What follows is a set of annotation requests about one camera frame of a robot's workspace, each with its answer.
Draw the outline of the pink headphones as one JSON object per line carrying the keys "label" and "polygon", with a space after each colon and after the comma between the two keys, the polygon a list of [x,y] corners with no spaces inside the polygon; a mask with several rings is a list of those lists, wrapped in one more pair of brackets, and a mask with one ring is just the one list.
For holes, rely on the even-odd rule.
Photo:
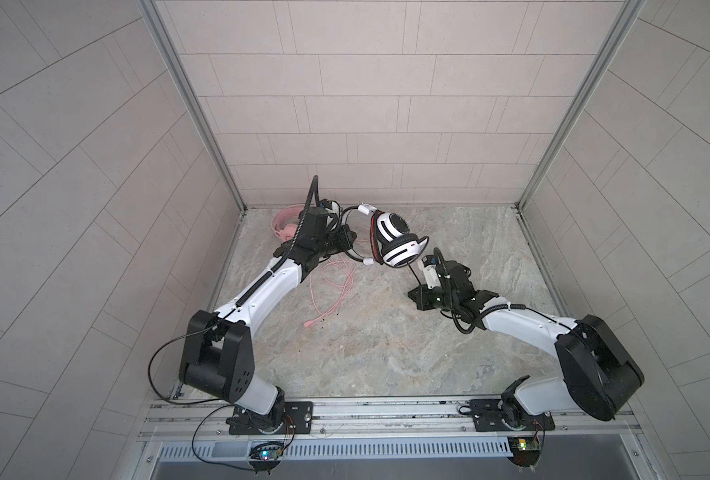
{"label": "pink headphones", "polygon": [[281,242],[289,241],[294,237],[303,208],[302,204],[291,205],[282,209],[272,219],[271,229]]}

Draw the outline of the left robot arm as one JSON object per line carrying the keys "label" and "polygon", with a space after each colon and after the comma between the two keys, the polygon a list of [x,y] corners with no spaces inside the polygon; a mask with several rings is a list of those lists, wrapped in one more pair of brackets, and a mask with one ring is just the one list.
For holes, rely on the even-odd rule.
{"label": "left robot arm", "polygon": [[255,374],[252,337],[285,295],[355,239],[342,225],[337,202],[321,200],[304,208],[292,239],[280,245],[252,284],[217,311],[200,310],[191,317],[179,380],[246,410],[261,431],[277,431],[285,419],[285,394]]}

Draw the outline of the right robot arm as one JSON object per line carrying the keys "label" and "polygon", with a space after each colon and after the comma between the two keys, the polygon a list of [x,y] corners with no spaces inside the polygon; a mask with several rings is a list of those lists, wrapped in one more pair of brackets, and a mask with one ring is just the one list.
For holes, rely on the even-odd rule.
{"label": "right robot arm", "polygon": [[418,310],[440,311],[463,335],[477,329],[508,335],[558,361],[559,375],[525,375],[501,394],[495,410],[507,428],[523,430],[541,415],[576,409],[610,421],[643,386],[642,369],[603,319],[548,315],[478,290],[468,267],[436,255],[423,258],[422,272],[424,282],[408,293]]}

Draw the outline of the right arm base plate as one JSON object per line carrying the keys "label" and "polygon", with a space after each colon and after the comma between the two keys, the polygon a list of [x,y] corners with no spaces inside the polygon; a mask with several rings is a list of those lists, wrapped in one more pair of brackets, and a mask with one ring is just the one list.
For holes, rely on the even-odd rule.
{"label": "right arm base plate", "polygon": [[458,409],[461,415],[472,418],[477,432],[536,432],[553,431],[553,417],[543,413],[530,415],[513,402],[500,398],[469,400]]}

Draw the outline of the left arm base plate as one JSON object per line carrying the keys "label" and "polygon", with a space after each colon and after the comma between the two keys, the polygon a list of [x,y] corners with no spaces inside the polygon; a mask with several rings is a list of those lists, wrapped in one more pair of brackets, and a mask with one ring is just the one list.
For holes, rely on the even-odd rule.
{"label": "left arm base plate", "polygon": [[309,434],[313,403],[278,401],[267,414],[236,406],[225,423],[230,435]]}

